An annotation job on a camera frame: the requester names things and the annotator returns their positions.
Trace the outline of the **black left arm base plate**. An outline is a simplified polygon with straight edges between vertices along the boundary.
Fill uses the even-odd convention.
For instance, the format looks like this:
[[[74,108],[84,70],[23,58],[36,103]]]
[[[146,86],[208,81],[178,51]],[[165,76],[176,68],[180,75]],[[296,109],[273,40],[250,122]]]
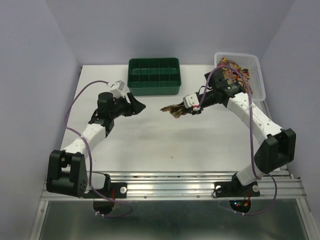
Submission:
[[[127,197],[127,192],[121,191],[121,189],[128,189],[128,184],[126,182],[111,182],[105,183],[103,188],[97,189],[97,192],[109,199],[125,199]],[[92,189],[82,196],[84,199],[102,199]]]

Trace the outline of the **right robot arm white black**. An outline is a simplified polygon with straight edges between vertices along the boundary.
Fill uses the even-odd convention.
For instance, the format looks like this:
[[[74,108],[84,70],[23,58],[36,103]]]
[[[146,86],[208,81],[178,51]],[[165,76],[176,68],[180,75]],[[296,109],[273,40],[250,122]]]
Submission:
[[[252,183],[294,159],[296,133],[274,123],[256,107],[246,82],[229,82],[220,67],[205,77],[202,94],[196,92],[183,98],[187,111],[197,115],[204,108],[222,104],[249,128],[250,140],[259,143],[258,150],[250,153],[250,165],[235,173],[231,181],[221,184],[217,193],[218,197],[242,195]]]

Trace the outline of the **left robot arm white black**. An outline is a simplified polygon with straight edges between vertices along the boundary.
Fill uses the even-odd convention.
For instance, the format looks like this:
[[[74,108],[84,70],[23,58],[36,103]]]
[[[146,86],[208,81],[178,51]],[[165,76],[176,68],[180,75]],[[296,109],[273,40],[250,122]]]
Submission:
[[[49,155],[46,190],[50,193],[72,197],[84,197],[89,186],[86,159],[92,158],[92,150],[112,131],[115,119],[138,115],[146,108],[132,93],[116,97],[110,92],[98,95],[97,108],[85,130],[77,133],[70,145],[53,150]]]

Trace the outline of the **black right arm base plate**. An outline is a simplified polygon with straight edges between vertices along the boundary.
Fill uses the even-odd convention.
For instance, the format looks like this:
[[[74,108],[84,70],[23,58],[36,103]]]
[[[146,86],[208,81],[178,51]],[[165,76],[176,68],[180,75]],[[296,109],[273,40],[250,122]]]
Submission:
[[[249,185],[233,186],[230,181],[218,181],[214,183],[213,198],[231,198],[234,200],[245,197],[259,197],[260,190],[258,183],[255,181]]]

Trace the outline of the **paisley flamingo patterned tie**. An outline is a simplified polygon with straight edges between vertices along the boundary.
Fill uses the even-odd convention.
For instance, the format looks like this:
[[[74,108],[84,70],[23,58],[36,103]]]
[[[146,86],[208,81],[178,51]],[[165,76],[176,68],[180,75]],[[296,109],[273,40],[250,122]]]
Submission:
[[[185,116],[192,113],[192,108],[187,108],[183,102],[179,104],[172,104],[168,106],[164,106],[160,109],[161,112],[170,113],[175,119],[180,118],[181,116]]]

